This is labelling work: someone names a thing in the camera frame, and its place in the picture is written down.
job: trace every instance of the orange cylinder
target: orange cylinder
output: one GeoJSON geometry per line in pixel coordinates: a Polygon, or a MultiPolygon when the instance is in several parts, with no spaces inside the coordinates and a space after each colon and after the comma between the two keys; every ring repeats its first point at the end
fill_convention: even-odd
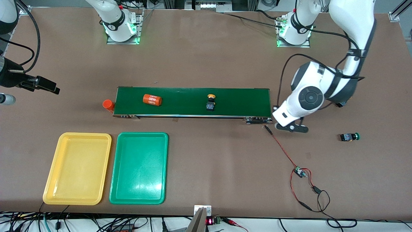
{"type": "Polygon", "coordinates": [[[149,105],[160,106],[162,104],[162,98],[150,94],[145,94],[143,96],[143,102],[149,105]]]}
{"type": "Polygon", "coordinates": [[[114,109],[115,109],[115,104],[114,104],[114,102],[112,102],[111,100],[107,99],[107,100],[105,100],[105,101],[103,102],[103,107],[104,107],[106,110],[108,110],[108,111],[110,111],[111,113],[113,113],[113,112],[114,112],[114,109]]]}

